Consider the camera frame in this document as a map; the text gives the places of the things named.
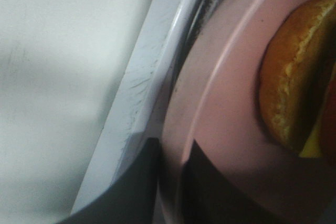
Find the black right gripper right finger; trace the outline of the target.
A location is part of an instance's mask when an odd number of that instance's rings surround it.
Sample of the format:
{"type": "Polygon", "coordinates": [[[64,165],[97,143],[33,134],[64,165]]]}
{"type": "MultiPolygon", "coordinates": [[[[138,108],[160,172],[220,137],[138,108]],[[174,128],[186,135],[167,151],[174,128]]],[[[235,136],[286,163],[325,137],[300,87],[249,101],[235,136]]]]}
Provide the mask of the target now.
{"type": "Polygon", "coordinates": [[[233,186],[196,141],[184,166],[181,211],[184,223],[283,223],[233,186]]]}

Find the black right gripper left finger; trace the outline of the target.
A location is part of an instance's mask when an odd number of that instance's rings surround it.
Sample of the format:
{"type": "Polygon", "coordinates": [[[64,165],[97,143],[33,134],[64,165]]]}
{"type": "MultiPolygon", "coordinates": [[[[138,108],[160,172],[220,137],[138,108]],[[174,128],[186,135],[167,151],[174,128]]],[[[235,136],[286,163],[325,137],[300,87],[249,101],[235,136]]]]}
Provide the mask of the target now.
{"type": "Polygon", "coordinates": [[[151,223],[161,147],[148,138],[130,167],[101,196],[60,223],[151,223]]]}

